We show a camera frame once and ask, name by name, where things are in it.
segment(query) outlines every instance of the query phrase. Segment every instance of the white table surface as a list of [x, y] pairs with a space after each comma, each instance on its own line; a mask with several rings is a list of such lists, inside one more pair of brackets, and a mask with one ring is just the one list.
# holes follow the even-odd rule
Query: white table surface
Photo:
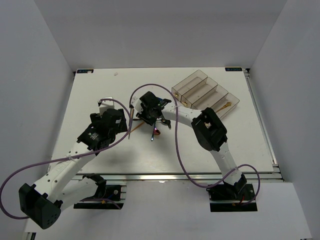
[[[95, 69], [93, 73], [76, 74], [53, 159], [64, 157], [91, 123], [90, 114], [99, 112], [97, 100], [113, 97], [129, 107], [130, 95], [137, 87], [157, 83], [171, 90], [172, 86], [198, 69], [240, 99], [238, 106], [222, 120], [227, 128], [229, 148], [235, 163], [251, 164], [259, 172], [272, 172], [272, 159], [244, 73], [226, 72], [223, 67]], [[135, 96], [139, 98], [147, 91], [152, 91], [157, 97], [170, 98], [167, 92], [155, 86], [145, 87]], [[174, 121], [171, 125], [169, 130], [167, 126], [157, 124], [161, 135], [151, 142], [152, 127], [144, 124], [131, 134], [130, 140], [126, 138], [114, 148], [101, 152], [81, 173], [182, 173], [174, 144]], [[198, 144], [191, 128], [180, 124], [178, 141], [187, 171], [220, 172], [211, 154]]]
[[311, 234], [292, 183], [262, 183], [257, 212], [210, 212], [208, 193], [189, 181], [127, 184], [121, 210], [73, 209], [35, 240], [299, 240]]

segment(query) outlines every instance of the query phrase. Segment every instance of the plastic compartment tray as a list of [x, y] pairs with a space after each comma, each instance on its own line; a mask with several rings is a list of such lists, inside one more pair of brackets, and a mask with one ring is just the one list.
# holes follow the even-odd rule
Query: plastic compartment tray
[[238, 98], [201, 70], [179, 82], [171, 91], [185, 107], [199, 110], [212, 108], [219, 118], [225, 117], [239, 103]]
[[239, 102], [240, 100], [238, 98], [236, 98], [231, 93], [228, 93], [225, 97], [223, 97], [216, 104], [214, 104], [212, 109], [215, 111], [216, 115], [220, 119], [222, 119], [226, 115], [228, 115], [233, 109], [235, 109]]
[[195, 86], [205, 80], [208, 76], [201, 70], [197, 70], [190, 76], [179, 82], [177, 85], [172, 87], [171, 92], [178, 101], [182, 101], [182, 96], [193, 90]]

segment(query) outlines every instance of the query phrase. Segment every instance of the white wall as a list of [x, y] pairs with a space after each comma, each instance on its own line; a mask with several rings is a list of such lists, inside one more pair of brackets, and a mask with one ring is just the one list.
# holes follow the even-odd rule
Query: white wall
[[251, 69], [281, 172], [320, 239], [320, 2], [288, 0]]
[[[49, 160], [72, 85], [72, 71], [33, 0], [0, 1], [0, 182], [25, 165]], [[18, 216], [18, 190], [44, 168], [19, 173], [3, 191]], [[25, 221], [0, 212], [0, 239], [19, 239]]]
[[251, 67], [286, 0], [35, 0], [77, 68]]
[[300, 240], [311, 237], [292, 183], [263, 182], [257, 212], [210, 212], [190, 181], [129, 181], [123, 208], [63, 211], [35, 240]]

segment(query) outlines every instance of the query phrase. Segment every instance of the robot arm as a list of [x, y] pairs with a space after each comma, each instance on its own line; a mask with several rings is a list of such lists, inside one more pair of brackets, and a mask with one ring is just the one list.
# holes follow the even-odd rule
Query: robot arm
[[68, 152], [70, 160], [59, 162], [32, 186], [25, 183], [19, 189], [21, 210], [42, 229], [53, 225], [61, 211], [69, 206], [84, 198], [101, 198], [105, 193], [106, 181], [94, 173], [66, 187], [82, 167], [99, 154], [94, 155], [94, 151], [108, 147], [115, 141], [116, 134], [128, 131], [123, 109], [116, 110], [113, 104], [102, 102], [99, 107], [100, 113], [90, 115], [91, 124]]
[[[158, 118], [176, 120], [176, 106], [168, 99], [159, 99], [152, 92], [147, 92], [132, 103], [137, 110], [137, 117], [147, 124], [153, 125]], [[191, 127], [199, 144], [209, 151], [216, 161], [222, 176], [237, 168], [227, 143], [227, 129], [213, 109], [190, 109], [178, 107], [178, 121]], [[247, 183], [245, 176], [239, 169], [228, 175], [224, 182], [225, 193], [231, 199], [238, 196]]]

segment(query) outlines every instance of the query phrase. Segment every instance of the black mounting bracket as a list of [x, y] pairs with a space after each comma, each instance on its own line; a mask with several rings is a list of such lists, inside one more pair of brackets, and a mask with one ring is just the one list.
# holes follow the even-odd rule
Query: black mounting bracket
[[[113, 204], [105, 204], [102, 203], [100, 200], [95, 201], [96, 199], [109, 199], [112, 201], [120, 201], [121, 200], [121, 185], [105, 185], [103, 189], [100, 189], [99, 197], [96, 195], [92, 197], [88, 197], [87, 200], [92, 200], [92, 202], [79, 202], [73, 205], [74, 209], [114, 209], [117, 210], [118, 208]], [[117, 203], [117, 205], [122, 208], [123, 203]]]
[[98, 186], [98, 188], [95, 191], [95, 194], [92, 197], [96, 199], [102, 198], [105, 194], [107, 181], [102, 176], [95, 173], [83, 175], [82, 179], [84, 178], [95, 181], [95, 184]]
[[198, 143], [208, 151], [220, 151], [223, 143], [227, 142], [227, 129], [215, 111], [207, 107], [195, 117], [191, 126]]
[[102, 116], [92, 113], [90, 119], [91, 124], [77, 138], [77, 142], [86, 144], [88, 150], [96, 151], [106, 148], [115, 141], [116, 134], [128, 131], [123, 109], [109, 108]]
[[19, 189], [21, 211], [31, 218], [42, 229], [51, 227], [61, 214], [61, 200], [54, 203], [47, 199], [48, 194], [40, 194], [35, 190], [36, 185], [23, 184]]
[[171, 100], [165, 98], [160, 99], [150, 91], [146, 92], [139, 99], [143, 111], [141, 113], [138, 112], [136, 117], [151, 126], [162, 116], [162, 110], [165, 108], [165, 105], [171, 103]]
[[230, 195], [224, 184], [219, 184], [212, 188], [207, 188], [210, 199], [211, 212], [256, 212], [258, 211], [256, 202], [246, 204], [255, 196], [252, 184], [246, 184], [240, 193], [235, 196]]

